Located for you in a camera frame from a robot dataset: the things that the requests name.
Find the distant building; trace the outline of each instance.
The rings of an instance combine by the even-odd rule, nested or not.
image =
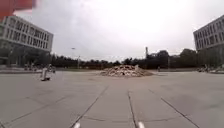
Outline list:
[[[50,32],[18,16],[5,17],[0,21],[0,64],[47,63],[52,41]]]
[[[224,16],[196,30],[194,40],[201,64],[224,64]]]

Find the road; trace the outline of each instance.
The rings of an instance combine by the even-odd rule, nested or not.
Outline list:
[[[223,128],[224,76],[0,75],[0,128]]]

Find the tower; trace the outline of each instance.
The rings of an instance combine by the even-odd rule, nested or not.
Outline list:
[[[149,55],[149,52],[148,52],[148,47],[145,47],[145,59],[147,59],[147,56]]]

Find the white building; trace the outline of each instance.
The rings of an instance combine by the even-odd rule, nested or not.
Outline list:
[[[202,64],[224,63],[224,15],[194,32],[196,50]]]
[[[1,53],[3,50],[0,50],[0,59],[9,59],[11,53],[19,50],[17,53],[26,52],[26,55],[31,53],[29,51],[49,54],[52,49],[52,41],[53,34],[18,16],[8,16],[0,21],[0,49],[6,51]],[[20,56],[15,57],[15,62],[17,63],[24,56],[25,54],[21,53]]]
[[[20,17],[9,16],[0,22],[0,40],[50,52],[53,34]]]
[[[196,30],[194,39],[197,50],[224,44],[224,16]]]

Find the sky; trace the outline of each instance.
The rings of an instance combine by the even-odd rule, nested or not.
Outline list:
[[[195,49],[193,32],[224,14],[223,0],[39,0],[15,14],[54,34],[52,53],[82,60],[144,58]]]

